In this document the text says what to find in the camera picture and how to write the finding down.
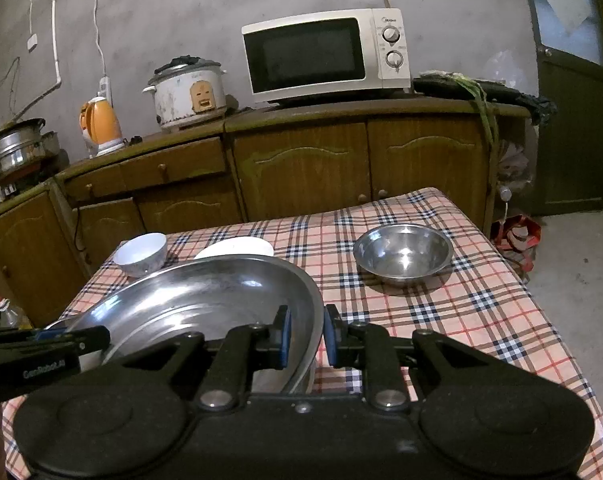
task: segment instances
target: white bowl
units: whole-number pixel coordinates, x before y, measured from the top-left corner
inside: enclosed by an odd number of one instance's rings
[[[209,256],[222,256],[223,254],[262,254],[262,256],[273,256],[275,249],[264,238],[237,236],[206,247],[195,256],[195,260],[208,258]]]
[[[148,233],[122,245],[113,256],[117,267],[131,278],[141,278],[160,270],[168,254],[168,241],[162,233]]]

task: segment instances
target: green door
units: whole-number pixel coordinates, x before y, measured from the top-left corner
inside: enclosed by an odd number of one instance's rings
[[[529,2],[539,94],[559,107],[539,128],[533,213],[602,209],[602,0]]]

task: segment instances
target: wall switch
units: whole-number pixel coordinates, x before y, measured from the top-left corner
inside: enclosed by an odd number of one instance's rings
[[[28,49],[29,52],[32,52],[32,51],[34,51],[36,46],[37,46],[37,34],[33,34],[30,38],[28,38],[28,41],[26,42],[26,48]]]
[[[113,105],[113,94],[110,89],[110,78],[105,75],[99,80],[98,96],[105,97],[108,104]]]

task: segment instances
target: electric kettle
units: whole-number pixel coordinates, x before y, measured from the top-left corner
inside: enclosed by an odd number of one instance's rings
[[[105,97],[93,97],[82,105],[80,127],[90,158],[125,146],[115,111]]]

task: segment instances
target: table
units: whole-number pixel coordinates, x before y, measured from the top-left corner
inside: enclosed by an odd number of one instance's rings
[[[455,249],[451,269],[405,289],[358,272],[352,255],[355,240],[368,229],[395,222],[427,225],[450,236]],[[169,235],[166,265],[190,260],[224,238],[245,235],[265,238],[275,256],[305,269],[325,303],[335,303],[348,321],[378,323],[402,337],[410,337],[416,328],[431,328],[578,393],[595,417],[595,437],[580,475],[603,479],[603,413],[592,388],[517,275],[442,192],[425,188],[339,211]],[[84,312],[126,284],[128,279],[107,260],[63,316]],[[360,388],[357,370],[328,366],[323,343],[317,364],[315,391]],[[19,479],[29,475],[12,439],[12,418],[22,399],[5,404],[3,421],[6,467]]]

